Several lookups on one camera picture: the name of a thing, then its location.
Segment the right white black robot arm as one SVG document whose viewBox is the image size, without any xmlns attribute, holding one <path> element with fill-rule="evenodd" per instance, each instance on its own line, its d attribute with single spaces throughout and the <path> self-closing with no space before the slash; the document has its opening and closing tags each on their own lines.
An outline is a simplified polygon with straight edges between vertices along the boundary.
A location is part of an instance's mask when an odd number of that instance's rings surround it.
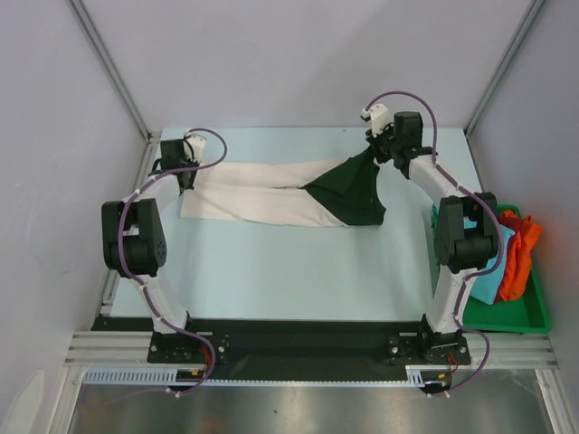
<svg viewBox="0 0 579 434">
<path fill-rule="evenodd" d="M 501 262 L 503 237 L 497 200 L 492 193 L 470 191 L 438 162 L 433 146 L 422 144 L 420 113 L 391 114 L 378 103 L 363 109 L 361 119 L 370 124 L 365 139 L 377 162 L 391 161 L 438 205 L 434 252 L 440 274 L 432 305 L 425 314 L 431 332 L 417 340 L 421 358 L 437 363 L 451 348 L 446 335 L 462 329 L 463 312 L 476 279 L 488 270 L 491 259 L 496 265 Z"/>
</svg>

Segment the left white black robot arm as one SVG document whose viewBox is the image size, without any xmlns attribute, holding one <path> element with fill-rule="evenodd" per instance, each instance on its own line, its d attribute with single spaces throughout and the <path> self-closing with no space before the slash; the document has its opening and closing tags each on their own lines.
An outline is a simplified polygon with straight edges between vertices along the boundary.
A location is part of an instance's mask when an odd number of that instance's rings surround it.
<svg viewBox="0 0 579 434">
<path fill-rule="evenodd" d="M 184 329 L 189 318 L 176 293 L 162 276 L 168 247 L 161 212 L 193 186 L 195 151 L 183 139 L 160 143 L 160 157 L 145 182 L 121 201 L 101 206 L 103 257 L 107 268 L 119 274 L 140 295 L 153 330 L 171 335 L 168 350 L 178 360 L 194 359 L 199 338 Z"/>
</svg>

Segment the white green raglan t-shirt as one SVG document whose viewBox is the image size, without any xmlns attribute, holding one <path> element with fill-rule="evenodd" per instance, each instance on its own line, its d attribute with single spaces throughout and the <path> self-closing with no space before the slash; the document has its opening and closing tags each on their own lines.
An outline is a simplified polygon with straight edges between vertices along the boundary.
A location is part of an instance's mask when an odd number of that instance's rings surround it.
<svg viewBox="0 0 579 434">
<path fill-rule="evenodd" d="M 380 226 L 385 207 L 378 174 L 369 149 L 301 163 L 220 163 L 196 176 L 180 217 L 307 228 Z"/>
</svg>

